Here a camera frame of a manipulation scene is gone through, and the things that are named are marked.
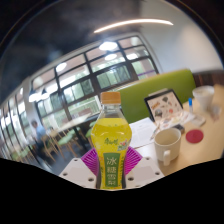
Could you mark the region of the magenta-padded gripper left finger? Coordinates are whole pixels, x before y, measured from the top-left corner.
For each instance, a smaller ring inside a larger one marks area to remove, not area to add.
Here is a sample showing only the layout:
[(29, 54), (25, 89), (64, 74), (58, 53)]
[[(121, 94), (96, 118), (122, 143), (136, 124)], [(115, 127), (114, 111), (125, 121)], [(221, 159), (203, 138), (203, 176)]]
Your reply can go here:
[(99, 161), (95, 149), (81, 158), (73, 158), (60, 173), (60, 177), (84, 188), (95, 189), (99, 174)]

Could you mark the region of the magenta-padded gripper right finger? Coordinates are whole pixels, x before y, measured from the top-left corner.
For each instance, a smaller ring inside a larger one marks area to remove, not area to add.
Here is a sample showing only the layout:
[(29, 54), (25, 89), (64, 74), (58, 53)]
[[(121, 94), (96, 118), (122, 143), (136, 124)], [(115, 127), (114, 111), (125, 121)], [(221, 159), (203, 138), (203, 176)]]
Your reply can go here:
[(124, 160), (124, 178), (127, 189), (148, 185), (164, 175), (150, 157), (142, 157), (135, 149), (129, 147)]

